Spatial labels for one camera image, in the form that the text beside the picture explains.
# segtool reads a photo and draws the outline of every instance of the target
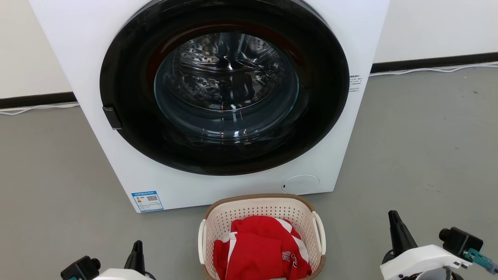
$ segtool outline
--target white cable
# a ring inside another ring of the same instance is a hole
[[[490,63],[483,63],[483,64],[470,64],[470,65],[464,65],[464,66],[449,66],[449,67],[441,67],[441,68],[418,68],[418,69],[412,69],[412,70],[406,70],[406,71],[392,71],[392,72],[374,73],[374,74],[370,74],[369,77],[384,76],[384,75],[403,75],[403,74],[408,74],[408,73],[413,73],[413,72],[422,72],[422,71],[451,73],[451,72],[455,72],[455,71],[458,71],[461,69],[471,68],[471,67],[498,68],[498,65],[496,65],[496,64],[497,64],[497,62],[490,62]]]
[[[0,115],[8,115],[8,116],[15,116],[22,114],[24,112],[30,111],[30,110],[36,110],[36,109],[50,109],[50,108],[72,108],[79,106],[78,103],[73,103],[73,104],[63,104],[63,105],[38,105],[38,106],[33,106],[33,107],[28,107],[26,109],[3,109],[0,110]],[[7,113],[7,111],[14,111],[14,110],[19,110],[15,113]]]

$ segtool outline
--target black baseboard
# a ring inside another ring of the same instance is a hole
[[[374,63],[372,65],[370,73],[410,70],[418,68],[446,67],[494,61],[498,61],[498,52]],[[36,105],[57,104],[76,101],[76,97],[72,92],[21,96],[0,99],[0,109],[30,107]]]
[[[31,95],[0,99],[0,109],[76,102],[73,92]]]
[[[374,63],[372,65],[370,73],[410,70],[418,68],[448,67],[494,61],[498,61],[498,52]]]

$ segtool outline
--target blue label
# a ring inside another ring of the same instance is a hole
[[[140,212],[164,210],[156,191],[134,192],[131,194]]]

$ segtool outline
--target washing machine door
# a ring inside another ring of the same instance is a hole
[[[143,154],[235,175],[318,143],[343,110],[349,74],[332,31],[303,2],[159,0],[112,41],[100,87],[111,127]]]

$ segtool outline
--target front-load washing machine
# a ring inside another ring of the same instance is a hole
[[[332,191],[389,1],[30,2],[148,212]]]

